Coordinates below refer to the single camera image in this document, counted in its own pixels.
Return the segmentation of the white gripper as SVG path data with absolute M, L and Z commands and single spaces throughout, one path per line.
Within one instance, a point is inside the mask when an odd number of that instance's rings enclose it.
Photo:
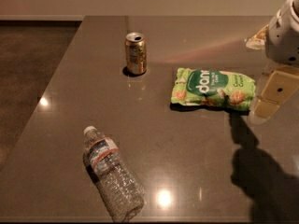
M 299 65 L 299 0 L 286 0 L 280 10 L 259 32 L 249 38 L 248 49 L 265 49 L 276 63 Z M 259 119 L 269 119 L 299 89 L 299 68 L 281 66 L 264 80 L 252 108 Z

